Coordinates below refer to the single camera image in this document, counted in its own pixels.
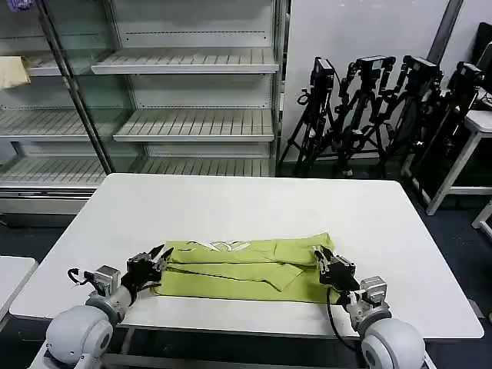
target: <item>yellow cloth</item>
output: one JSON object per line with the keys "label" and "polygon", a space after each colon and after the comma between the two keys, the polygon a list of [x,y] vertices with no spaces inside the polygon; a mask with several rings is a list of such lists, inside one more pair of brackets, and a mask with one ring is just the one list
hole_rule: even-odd
{"label": "yellow cloth", "polygon": [[0,56],[0,90],[31,83],[20,56]]}
{"label": "yellow cloth", "polygon": [[[174,248],[156,294],[260,301],[326,302],[313,246],[334,250],[327,233],[294,240],[199,243]],[[335,302],[335,292],[331,300]]]}

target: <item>black tripod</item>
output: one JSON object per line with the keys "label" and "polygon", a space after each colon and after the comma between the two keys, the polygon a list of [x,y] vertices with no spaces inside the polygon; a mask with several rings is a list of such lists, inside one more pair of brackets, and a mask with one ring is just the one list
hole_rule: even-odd
{"label": "black tripod", "polygon": [[439,84],[442,73],[437,65],[422,58],[406,55],[398,78],[401,85],[405,78],[408,80],[405,91],[398,98],[393,97],[394,103],[391,106],[388,104],[385,113],[385,118],[389,119],[396,107],[405,101],[393,138],[387,146],[384,156],[377,164],[378,176],[385,175],[388,159],[399,150],[403,151],[405,158],[412,146],[421,144],[420,134],[425,125],[424,122],[428,118],[426,115],[429,115],[431,107],[440,101]]}
{"label": "black tripod", "polygon": [[[333,119],[330,109],[334,70],[331,68],[330,88],[327,91],[321,91],[321,86],[323,84],[318,81],[323,81],[324,79],[319,78],[320,73],[317,70],[317,62],[319,60],[319,58],[316,58],[314,69],[311,73],[311,93],[308,94],[303,90],[304,95],[298,100],[299,104],[307,104],[307,107],[291,138],[288,140],[288,146],[281,156],[279,165],[284,161],[288,150],[293,145],[299,149],[298,161],[294,169],[295,175],[301,173],[301,175],[306,176],[314,161],[318,158],[337,156],[337,166],[348,176],[351,175],[351,170],[348,167],[348,160],[355,152],[361,152],[366,142],[370,142],[377,148],[377,152],[380,153],[380,155],[384,153],[380,132],[380,126],[383,122],[380,122],[375,118],[372,121],[372,126],[364,127],[363,130],[359,130],[359,127],[362,114],[369,102],[372,107],[371,116],[377,117],[379,115],[382,96],[386,92],[387,81],[396,59],[394,57],[374,56],[370,58],[361,58],[355,63],[349,64],[347,76],[342,79],[340,85],[338,96],[341,98],[341,104],[335,108],[335,112],[338,114],[336,120]],[[361,88],[354,93],[354,97],[350,100],[350,95],[347,93],[347,90],[358,72],[360,72],[361,76]],[[376,99],[374,89],[376,88],[377,80],[381,77],[381,72],[383,72],[383,78],[379,87],[379,97]],[[348,113],[356,104],[357,107],[354,116],[351,119],[351,123],[348,127],[343,129]],[[330,126],[325,133],[324,126],[326,123],[326,116],[328,116]],[[295,143],[295,138],[301,130],[302,125],[306,125],[306,132],[304,133],[302,144],[299,146]],[[377,143],[371,138],[374,132],[376,132],[377,135]],[[328,148],[332,149],[334,155],[323,154]]]}
{"label": "black tripod", "polygon": [[[386,91],[387,82],[395,62],[395,57],[374,56],[358,59],[355,63],[349,65],[347,77],[342,80],[341,93],[339,94],[342,97],[342,104],[335,108],[338,118],[334,124],[331,145],[337,152],[337,166],[341,169],[344,176],[352,176],[352,170],[348,166],[348,160],[356,152],[361,152],[367,142],[371,143],[377,149],[379,155],[384,153],[380,130],[382,121],[376,119],[370,120],[373,123],[372,125],[367,125],[362,130],[359,130],[359,127],[361,126],[362,115],[369,102],[372,108],[371,117],[379,115],[382,96]],[[347,105],[347,90],[357,71],[360,71],[361,88],[354,93],[354,97]],[[383,73],[383,77],[379,85],[378,98],[376,98],[374,89],[376,88],[377,80],[381,77],[381,72]],[[357,107],[355,108],[351,123],[343,128],[347,113],[354,108],[356,103]],[[376,134],[377,142],[374,142],[371,138],[374,133]]]}
{"label": "black tripod", "polygon": [[463,124],[465,117],[477,100],[478,91],[484,81],[484,73],[476,66],[460,61],[448,84],[450,91],[447,94],[448,104],[444,117],[437,129],[428,132],[431,136],[427,140],[421,153],[412,165],[412,173],[420,174],[421,165],[435,145],[442,145],[444,157],[455,146],[455,136],[458,128]]}
{"label": "black tripod", "polygon": [[[333,123],[333,116],[330,108],[331,92],[334,83],[334,69],[328,60],[316,57],[314,67],[311,72],[311,88],[308,92],[303,89],[303,95],[298,99],[299,105],[306,105],[301,119],[299,120],[292,136],[287,140],[287,147],[282,154],[278,166],[280,166],[287,156],[291,146],[299,150],[298,159],[294,167],[294,175],[305,176],[308,169],[304,166],[305,162],[314,160],[315,154],[319,151],[321,139],[324,135],[324,126],[326,125],[326,116]],[[302,126],[305,125],[304,137],[299,145],[295,138],[298,136]]]}

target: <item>white wall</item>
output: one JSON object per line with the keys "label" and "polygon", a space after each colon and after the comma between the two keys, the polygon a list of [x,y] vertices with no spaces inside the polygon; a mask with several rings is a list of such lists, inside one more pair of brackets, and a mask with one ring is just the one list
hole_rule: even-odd
{"label": "white wall", "polygon": [[[292,0],[281,150],[304,110],[296,99],[308,86],[314,57],[330,59],[343,78],[357,58],[393,55],[392,88],[405,55],[427,56],[446,6],[447,0]],[[332,107],[339,104],[337,93]],[[297,154],[291,149],[288,159]]]}
{"label": "white wall", "polygon": [[445,75],[444,83],[449,81],[458,62],[470,60],[475,35],[481,22],[492,25],[492,1],[465,0],[440,63]]}

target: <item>black cable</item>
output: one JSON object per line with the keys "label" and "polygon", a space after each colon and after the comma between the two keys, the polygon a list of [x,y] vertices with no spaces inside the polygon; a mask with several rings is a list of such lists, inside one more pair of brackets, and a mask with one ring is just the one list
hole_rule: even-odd
{"label": "black cable", "polygon": [[78,269],[77,268],[68,269],[67,274],[68,274],[68,277],[70,278],[70,280],[72,282],[74,282],[75,284],[79,284],[80,283],[80,281],[73,276],[73,274],[78,274]]}
{"label": "black cable", "polygon": [[492,100],[492,96],[489,96],[489,93],[485,92],[485,95],[480,98],[480,101],[483,100],[487,100],[487,101]]}
{"label": "black cable", "polygon": [[87,282],[89,282],[89,283],[92,285],[92,287],[95,289],[95,291],[98,293],[98,295],[99,295],[99,296],[106,297],[106,293],[105,293],[105,291],[104,291],[104,290],[102,290],[102,289],[98,286],[98,284],[97,284],[97,283],[95,283],[95,281],[90,280],[90,279],[86,279],[86,280],[84,281],[84,284],[85,284],[85,283],[87,283]]}
{"label": "black cable", "polygon": [[335,333],[335,336],[337,336],[338,340],[346,347],[348,348],[349,350],[352,350],[353,352],[356,352],[358,353],[359,350],[352,346],[351,344],[348,344],[343,338],[342,336],[340,336],[340,334],[338,333],[337,331],[337,328],[335,327],[335,322],[333,320],[333,314],[331,313],[331,306],[330,306],[330,292],[331,292],[331,288],[328,288],[326,290],[326,308],[328,310],[328,317],[330,318],[330,324],[331,324],[331,328],[333,329],[333,333]]}
{"label": "black cable", "polygon": [[328,114],[328,121],[330,122],[330,128],[333,128],[333,124],[335,122],[335,120],[333,119],[333,113],[331,113],[331,103],[330,103],[330,100],[331,100],[331,93],[333,92],[330,91],[330,93],[328,94],[328,98],[327,98],[327,104],[326,104],[326,112]]}

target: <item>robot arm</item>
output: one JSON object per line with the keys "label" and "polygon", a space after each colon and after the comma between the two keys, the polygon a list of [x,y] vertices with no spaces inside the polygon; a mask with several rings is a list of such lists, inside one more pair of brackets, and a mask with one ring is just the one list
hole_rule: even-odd
{"label": "robot arm", "polygon": [[[354,278],[354,263],[325,248],[315,248],[314,255],[320,283],[329,284],[340,294],[337,304],[349,313],[352,328],[361,336],[361,350],[369,368],[421,369],[426,357],[424,339],[413,326],[391,317],[383,279],[367,278],[359,284]],[[331,316],[329,297],[327,294],[331,325],[341,339]]]}
{"label": "robot arm", "polygon": [[98,367],[98,359],[108,348],[115,325],[123,321],[137,293],[158,285],[161,280],[173,250],[162,253],[163,249],[164,245],[128,259],[127,273],[119,286],[119,272],[115,273],[113,268],[104,266],[94,273],[83,272],[84,277],[91,278],[91,283],[98,286],[97,293],[91,294],[85,305],[75,306],[53,319],[46,331],[46,356],[55,364],[76,364],[76,369]]}

